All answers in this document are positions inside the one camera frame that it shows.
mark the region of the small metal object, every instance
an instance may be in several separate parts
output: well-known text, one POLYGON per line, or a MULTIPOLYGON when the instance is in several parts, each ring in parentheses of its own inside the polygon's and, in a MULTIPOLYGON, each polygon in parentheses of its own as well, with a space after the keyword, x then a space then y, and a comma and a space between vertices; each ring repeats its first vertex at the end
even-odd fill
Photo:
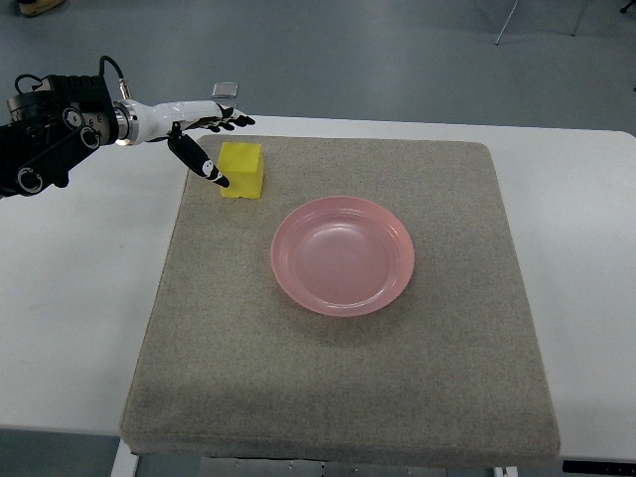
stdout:
POLYGON ((84 127, 81 130, 81 134, 79 136, 81 142, 88 149, 96 149, 99 147, 99 138, 95 134, 95 131, 90 127, 84 127))
POLYGON ((115 108, 115 118, 117 119, 117 127, 119 131, 117 133, 117 139, 123 140, 130 132, 130 124, 128 123, 128 118, 119 107, 115 108))
POLYGON ((64 122, 70 128, 76 128, 83 125, 83 118, 79 111, 72 107, 64 110, 64 122))
POLYGON ((128 81, 124 78, 119 80, 119 90, 121 91, 121 95, 124 99, 130 99, 132 96, 130 95, 130 87, 128 86, 128 81))
POLYGON ((239 85, 235 82, 216 82, 212 97, 237 97, 239 85))
POLYGON ((42 176, 30 167, 24 167, 18 172, 18 184, 28 193, 37 194, 42 190, 42 176))

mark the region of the white robot forearm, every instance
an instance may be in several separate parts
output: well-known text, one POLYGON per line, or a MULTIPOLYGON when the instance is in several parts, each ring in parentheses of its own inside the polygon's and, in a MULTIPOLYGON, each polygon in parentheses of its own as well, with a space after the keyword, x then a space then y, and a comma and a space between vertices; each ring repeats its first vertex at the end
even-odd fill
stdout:
POLYGON ((202 127, 219 132, 254 124, 253 119, 232 107, 214 101, 165 102, 146 106, 133 99, 114 103, 119 124, 119 145, 135 145, 167 138, 175 124, 181 130, 202 127))

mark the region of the gray floor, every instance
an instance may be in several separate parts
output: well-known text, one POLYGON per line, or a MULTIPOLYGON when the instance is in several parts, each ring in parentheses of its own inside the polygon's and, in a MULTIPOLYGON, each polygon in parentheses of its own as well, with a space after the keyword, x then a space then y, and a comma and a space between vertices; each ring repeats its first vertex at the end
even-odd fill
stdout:
MULTIPOLYGON (((636 134, 636 6, 621 15, 626 0, 590 0, 573 37, 583 2, 522 0, 495 46, 513 0, 68 0, 36 19, 5 0, 0 96, 22 73, 94 75, 107 54, 147 104, 208 98, 215 82, 236 81, 250 114, 636 134)), ((112 442, 2 431, 0 475, 108 475, 112 442), (101 470, 82 471, 86 459, 101 470)), ((147 457, 139 475, 167 469, 200 466, 147 457)), ((557 473, 558 463, 520 472, 557 473)))

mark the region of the chair leg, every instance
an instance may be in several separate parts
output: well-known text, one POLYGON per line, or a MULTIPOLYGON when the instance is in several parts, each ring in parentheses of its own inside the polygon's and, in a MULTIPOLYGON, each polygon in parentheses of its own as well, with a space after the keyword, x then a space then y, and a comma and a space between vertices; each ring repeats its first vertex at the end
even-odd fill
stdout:
POLYGON ((499 45, 499 40, 501 40, 501 37, 504 34, 506 27, 508 26, 508 22, 510 22, 510 19, 512 18, 513 13, 515 13, 515 9, 517 8, 518 3, 519 3, 519 0, 516 0, 515 5, 513 6, 513 9, 510 11, 510 15, 508 15, 508 20, 506 20, 506 23, 504 24, 504 28, 501 29, 501 33, 499 34, 499 37, 497 37, 497 41, 495 42, 495 45, 499 45))
POLYGON ((580 7, 580 12, 578 13, 578 18, 576 19, 576 25, 574 25, 574 29, 572 30, 572 36, 576 35, 578 31, 578 26, 580 25, 580 21, 583 18, 583 14, 585 13, 585 9, 587 8, 587 4, 589 0, 583 0, 583 5, 580 7))
POLYGON ((632 0, 631 2, 629 2, 625 7, 620 9, 620 13, 627 13, 627 9, 631 7, 634 3, 636 3, 636 0, 632 0))

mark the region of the pink plate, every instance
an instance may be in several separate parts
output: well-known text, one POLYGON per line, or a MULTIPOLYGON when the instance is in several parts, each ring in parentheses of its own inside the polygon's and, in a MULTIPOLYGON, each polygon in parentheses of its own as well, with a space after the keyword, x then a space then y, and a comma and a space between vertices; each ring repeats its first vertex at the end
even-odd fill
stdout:
POLYGON ((379 310, 404 291, 413 243, 388 210, 356 197, 326 197, 296 209, 271 244, 271 267, 296 302, 329 316, 379 310))

